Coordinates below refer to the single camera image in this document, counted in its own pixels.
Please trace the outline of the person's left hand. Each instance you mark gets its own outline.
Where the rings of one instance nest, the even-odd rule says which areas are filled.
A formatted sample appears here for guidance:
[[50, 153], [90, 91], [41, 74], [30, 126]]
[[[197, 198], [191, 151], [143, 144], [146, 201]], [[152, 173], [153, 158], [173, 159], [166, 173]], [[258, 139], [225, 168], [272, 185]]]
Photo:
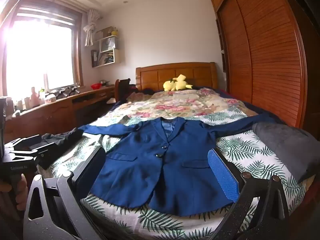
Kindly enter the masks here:
[[[1, 192], [8, 193], [12, 186], [1, 180]], [[28, 198], [28, 185], [25, 175], [22, 173], [20, 181], [17, 183], [17, 192], [15, 197], [16, 207], [18, 211], [25, 211]]]

